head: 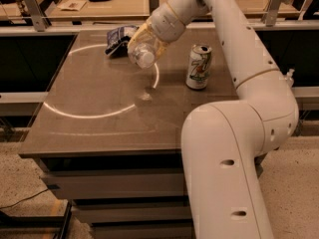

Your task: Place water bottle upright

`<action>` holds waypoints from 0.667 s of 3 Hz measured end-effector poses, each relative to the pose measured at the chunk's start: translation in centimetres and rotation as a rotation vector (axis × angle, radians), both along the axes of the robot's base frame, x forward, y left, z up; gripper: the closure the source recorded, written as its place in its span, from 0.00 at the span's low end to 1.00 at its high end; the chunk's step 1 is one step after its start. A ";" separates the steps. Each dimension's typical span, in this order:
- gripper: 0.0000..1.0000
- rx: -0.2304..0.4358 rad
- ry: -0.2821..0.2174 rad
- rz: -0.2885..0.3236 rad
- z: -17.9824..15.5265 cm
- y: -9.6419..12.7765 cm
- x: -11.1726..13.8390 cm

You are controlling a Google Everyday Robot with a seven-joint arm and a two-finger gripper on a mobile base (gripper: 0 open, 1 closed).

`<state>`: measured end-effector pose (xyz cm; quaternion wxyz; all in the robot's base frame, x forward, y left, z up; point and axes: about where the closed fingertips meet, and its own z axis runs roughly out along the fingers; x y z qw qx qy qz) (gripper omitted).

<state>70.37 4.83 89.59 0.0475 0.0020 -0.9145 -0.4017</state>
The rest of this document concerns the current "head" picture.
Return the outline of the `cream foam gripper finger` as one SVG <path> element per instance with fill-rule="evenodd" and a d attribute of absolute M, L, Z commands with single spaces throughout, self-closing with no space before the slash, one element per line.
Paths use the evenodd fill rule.
<path fill-rule="evenodd" d="M 154 54 L 154 61 L 157 61 L 165 53 L 167 47 L 167 42 L 163 42 L 159 39 L 152 40 L 152 51 Z"/>
<path fill-rule="evenodd" d="M 153 46 L 154 45 L 154 36 L 152 27 L 143 23 L 138 30 L 134 33 L 128 43 L 128 49 L 133 51 L 137 47 Z"/>

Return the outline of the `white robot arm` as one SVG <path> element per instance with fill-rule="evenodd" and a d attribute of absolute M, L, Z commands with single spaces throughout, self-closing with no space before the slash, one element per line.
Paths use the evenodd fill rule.
<path fill-rule="evenodd" d="M 295 130 L 298 106 L 285 77 L 235 0 L 168 0 L 131 38 L 131 61 L 152 66 L 191 20 L 209 13 L 236 93 L 201 105 L 181 130 L 196 239 L 274 239 L 254 160 Z"/>

